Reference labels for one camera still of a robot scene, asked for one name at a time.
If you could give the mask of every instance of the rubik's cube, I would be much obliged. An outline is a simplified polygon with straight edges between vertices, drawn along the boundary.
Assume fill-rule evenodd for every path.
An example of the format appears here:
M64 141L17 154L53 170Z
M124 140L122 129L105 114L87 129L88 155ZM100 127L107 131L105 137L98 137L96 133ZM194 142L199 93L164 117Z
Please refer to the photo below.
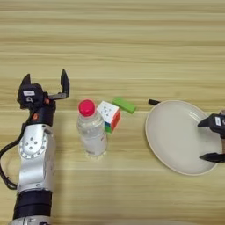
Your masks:
M118 106L102 101L97 110L105 121L105 130L112 133L120 120L120 109Z

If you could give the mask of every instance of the wood grain surface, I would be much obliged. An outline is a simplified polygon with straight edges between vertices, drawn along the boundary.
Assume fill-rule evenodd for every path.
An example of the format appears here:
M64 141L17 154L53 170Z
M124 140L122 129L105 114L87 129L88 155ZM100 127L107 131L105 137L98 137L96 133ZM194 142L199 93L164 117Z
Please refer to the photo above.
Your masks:
M32 74L49 92L62 68L71 96L57 103L53 224L224 224L225 166L192 178L154 156L144 123L149 98L182 99L207 113L225 105L224 0L1 0L0 143L14 140L27 112L16 102ZM113 97L137 105L92 161L76 131L77 104ZM18 180L17 149L3 167ZM0 182L0 224L11 220L16 193Z

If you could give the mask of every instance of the white plate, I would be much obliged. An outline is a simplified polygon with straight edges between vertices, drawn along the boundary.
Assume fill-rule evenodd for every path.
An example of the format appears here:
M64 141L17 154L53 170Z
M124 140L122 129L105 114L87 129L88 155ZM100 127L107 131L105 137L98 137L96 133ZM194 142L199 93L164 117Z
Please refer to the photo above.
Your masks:
M146 135L155 155L172 170L201 175L216 163L200 159L206 153L221 153L221 139L208 127L198 127L207 115L183 101L156 105L146 120Z

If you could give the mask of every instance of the red bottle cap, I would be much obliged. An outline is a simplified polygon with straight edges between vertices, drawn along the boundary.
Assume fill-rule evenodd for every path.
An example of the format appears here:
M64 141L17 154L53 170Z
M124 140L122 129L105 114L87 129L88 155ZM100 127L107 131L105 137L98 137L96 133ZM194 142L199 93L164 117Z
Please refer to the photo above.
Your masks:
M86 99L79 104L79 112L84 116L88 117L94 114L95 112L95 104L89 100Z

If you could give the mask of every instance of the clear plastic bottle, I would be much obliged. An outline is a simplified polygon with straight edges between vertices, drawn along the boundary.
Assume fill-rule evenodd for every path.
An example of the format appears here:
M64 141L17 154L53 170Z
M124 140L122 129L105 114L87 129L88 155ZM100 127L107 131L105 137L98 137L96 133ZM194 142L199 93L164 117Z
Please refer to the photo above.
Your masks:
M107 148L105 122L95 109L94 103L86 99L79 104L77 129L86 152L91 156L102 155Z

